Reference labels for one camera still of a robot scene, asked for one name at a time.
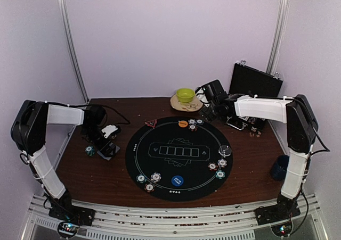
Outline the green fifty chip bottom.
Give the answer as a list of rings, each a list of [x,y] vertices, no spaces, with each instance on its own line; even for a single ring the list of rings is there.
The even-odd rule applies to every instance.
[[[138,182],[138,183],[145,183],[146,182],[146,176],[145,175],[142,175],[142,174],[140,174],[140,175],[138,175],[137,177],[136,177],[136,181]]]

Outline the black hundred chip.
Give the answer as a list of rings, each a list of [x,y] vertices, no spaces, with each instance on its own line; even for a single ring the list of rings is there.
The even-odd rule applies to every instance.
[[[197,126],[196,125],[189,125],[189,129],[191,131],[196,131],[197,130]]]
[[[148,183],[144,186],[144,190],[147,192],[147,193],[151,193],[155,190],[155,185],[154,184],[151,184],[151,183]]]

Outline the green chip stack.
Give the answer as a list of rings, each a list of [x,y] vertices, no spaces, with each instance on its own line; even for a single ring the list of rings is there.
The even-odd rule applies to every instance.
[[[85,152],[86,152],[86,154],[87,154],[88,156],[92,157],[92,156],[94,156],[94,154],[95,154],[95,149],[94,149],[93,146],[87,146],[87,147],[85,148]]]

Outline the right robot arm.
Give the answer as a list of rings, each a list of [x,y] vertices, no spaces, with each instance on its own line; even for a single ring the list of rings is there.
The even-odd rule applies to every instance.
[[[260,118],[282,122],[287,129],[289,161],[284,183],[277,203],[255,210],[260,225],[285,220],[294,216],[297,199],[303,194],[303,184],[309,172],[313,145],[321,138],[318,122],[305,95],[295,97],[262,97],[248,92],[228,94],[219,80],[211,81],[195,90],[197,99],[204,104],[200,110],[205,120],[233,117]]]

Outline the black hundred chip top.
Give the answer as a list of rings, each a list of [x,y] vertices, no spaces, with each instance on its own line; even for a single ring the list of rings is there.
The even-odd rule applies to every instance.
[[[196,131],[197,130],[197,126],[196,125],[189,125],[189,129],[191,131]]]

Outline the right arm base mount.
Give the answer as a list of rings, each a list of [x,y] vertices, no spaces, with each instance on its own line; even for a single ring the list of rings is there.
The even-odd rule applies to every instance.
[[[270,225],[272,232],[278,237],[288,237],[294,231],[293,217],[301,214],[297,205],[284,213],[279,211],[278,205],[260,206],[254,212],[257,224]]]

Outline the blue ten chip bottom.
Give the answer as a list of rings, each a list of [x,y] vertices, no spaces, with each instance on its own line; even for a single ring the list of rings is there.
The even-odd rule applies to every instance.
[[[157,183],[161,180],[161,174],[158,173],[158,172],[154,172],[151,176],[150,176],[150,180],[153,182],[153,183]]]

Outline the black hundred chip bottom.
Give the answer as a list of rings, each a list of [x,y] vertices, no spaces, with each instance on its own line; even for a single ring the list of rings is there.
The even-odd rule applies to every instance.
[[[144,190],[147,192],[147,193],[151,193],[155,190],[155,185],[154,184],[151,184],[151,183],[148,183],[144,186]]]

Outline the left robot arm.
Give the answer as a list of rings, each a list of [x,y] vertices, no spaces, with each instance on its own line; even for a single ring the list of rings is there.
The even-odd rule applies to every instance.
[[[48,125],[81,126],[84,135],[98,154],[111,159],[119,151],[112,138],[120,133],[117,124],[101,126],[106,117],[103,105],[66,105],[25,100],[11,128],[11,138],[20,150],[21,160],[28,165],[41,184],[51,204],[49,216],[74,224],[90,225],[95,211],[72,204],[70,192],[57,176],[47,155]]]

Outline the blue fifty chip top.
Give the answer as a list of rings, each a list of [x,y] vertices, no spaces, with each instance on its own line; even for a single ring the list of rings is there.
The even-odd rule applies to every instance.
[[[203,122],[201,119],[197,119],[197,120],[196,120],[196,124],[197,124],[197,125],[202,125],[203,123],[204,123],[204,122]]]

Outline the orange big blind button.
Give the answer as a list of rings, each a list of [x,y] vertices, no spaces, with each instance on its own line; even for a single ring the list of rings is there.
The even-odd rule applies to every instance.
[[[185,121],[185,120],[180,120],[178,122],[178,125],[181,127],[181,128],[186,128],[188,126],[188,122]]]

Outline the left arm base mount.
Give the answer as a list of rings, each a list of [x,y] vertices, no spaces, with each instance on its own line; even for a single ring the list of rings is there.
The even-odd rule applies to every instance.
[[[95,210],[73,206],[74,213],[65,210],[51,208],[48,215],[61,220],[57,225],[58,234],[64,239],[75,237],[81,226],[91,226],[95,216]]]

